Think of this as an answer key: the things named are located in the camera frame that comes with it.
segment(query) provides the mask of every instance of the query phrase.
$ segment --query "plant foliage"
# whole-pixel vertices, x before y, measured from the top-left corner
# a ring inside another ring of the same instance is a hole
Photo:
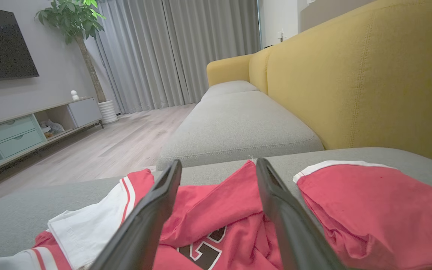
[[[104,31],[98,23],[98,17],[106,19],[96,12],[98,7],[96,0],[52,0],[51,7],[36,13],[42,24],[55,26],[66,38],[66,44],[73,41],[76,36],[88,38],[96,37],[96,32]]]

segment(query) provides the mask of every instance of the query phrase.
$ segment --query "sofa seat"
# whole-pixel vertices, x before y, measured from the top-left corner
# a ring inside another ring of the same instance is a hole
[[[260,91],[205,97],[163,146],[156,164],[183,167],[324,150],[317,135]]]
[[[305,207],[313,221],[293,176],[305,167],[327,160],[367,161],[397,168],[408,176],[432,186],[432,160],[390,148],[353,148],[269,157],[289,191]],[[183,168],[181,185],[214,185],[239,169],[246,160]],[[158,177],[161,172],[153,173]],[[120,177],[63,186],[50,186],[12,193],[0,198],[0,257],[12,256],[34,245],[35,237],[48,228],[48,220],[65,210],[78,210],[101,201]]]
[[[215,84],[211,86],[201,100],[221,96],[226,94],[234,94],[248,91],[259,91],[256,86],[250,84],[246,81],[232,81],[232,82],[222,82],[221,84]]]

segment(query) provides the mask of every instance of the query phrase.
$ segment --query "cabinet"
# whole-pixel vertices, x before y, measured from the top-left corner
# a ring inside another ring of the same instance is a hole
[[[0,121],[0,166],[86,126],[93,125],[101,118],[96,99],[83,97],[4,119]],[[39,123],[46,120],[59,123],[64,131],[46,138],[39,126]]]

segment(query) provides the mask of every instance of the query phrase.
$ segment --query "gray curtain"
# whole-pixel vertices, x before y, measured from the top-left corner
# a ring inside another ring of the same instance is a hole
[[[99,11],[123,113],[199,102],[209,62],[259,50],[257,0],[104,0]]]

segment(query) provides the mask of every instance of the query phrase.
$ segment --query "ribbed white pot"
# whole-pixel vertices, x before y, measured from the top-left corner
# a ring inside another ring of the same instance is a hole
[[[118,121],[118,116],[116,116],[116,112],[114,111],[114,105],[112,100],[98,103],[98,105],[99,110],[103,115],[103,124],[109,124]]]

